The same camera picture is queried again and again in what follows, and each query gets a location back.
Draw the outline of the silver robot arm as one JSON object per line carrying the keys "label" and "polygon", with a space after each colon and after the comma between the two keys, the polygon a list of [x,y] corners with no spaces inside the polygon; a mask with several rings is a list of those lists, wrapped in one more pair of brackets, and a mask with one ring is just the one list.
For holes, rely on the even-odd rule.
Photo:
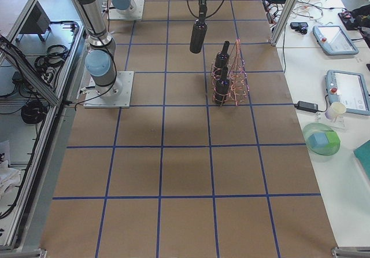
{"label": "silver robot arm", "polygon": [[[87,29],[89,53],[85,59],[85,67],[95,82],[97,94],[104,98],[120,94],[122,83],[114,65],[116,43],[106,28],[98,0],[72,2]],[[123,0],[123,4],[129,7],[131,0]]]}

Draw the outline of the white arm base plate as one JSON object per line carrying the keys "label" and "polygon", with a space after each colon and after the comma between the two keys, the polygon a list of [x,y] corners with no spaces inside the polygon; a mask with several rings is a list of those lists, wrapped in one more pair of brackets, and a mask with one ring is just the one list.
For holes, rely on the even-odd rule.
{"label": "white arm base plate", "polygon": [[92,77],[90,86],[94,86],[86,92],[85,108],[129,108],[131,102],[134,71],[118,71],[116,82],[113,87],[96,87]]}
{"label": "white arm base plate", "polygon": [[143,17],[145,0],[112,0],[109,20],[135,21]]}

